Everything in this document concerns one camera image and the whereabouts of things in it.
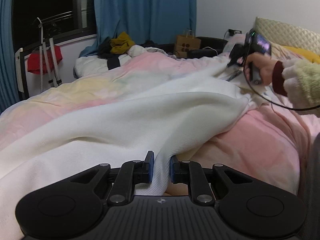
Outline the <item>fuzzy green sleeve forearm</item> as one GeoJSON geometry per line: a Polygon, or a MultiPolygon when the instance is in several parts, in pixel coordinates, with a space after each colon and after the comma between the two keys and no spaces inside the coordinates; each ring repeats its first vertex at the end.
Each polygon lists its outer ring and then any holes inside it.
{"type": "Polygon", "coordinates": [[[272,73],[274,92],[286,96],[294,108],[319,105],[319,64],[308,60],[277,61],[272,73]]]}

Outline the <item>person's right hand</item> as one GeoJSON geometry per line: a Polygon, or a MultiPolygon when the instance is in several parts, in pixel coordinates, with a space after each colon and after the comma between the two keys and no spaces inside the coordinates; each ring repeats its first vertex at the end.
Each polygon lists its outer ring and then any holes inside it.
{"type": "Polygon", "coordinates": [[[253,65],[255,65],[255,67],[259,69],[262,84],[265,86],[270,85],[272,82],[273,69],[277,62],[277,60],[272,59],[270,56],[260,53],[253,53],[248,55],[245,64],[246,79],[249,80],[250,77],[249,64],[253,63],[253,65]]]}

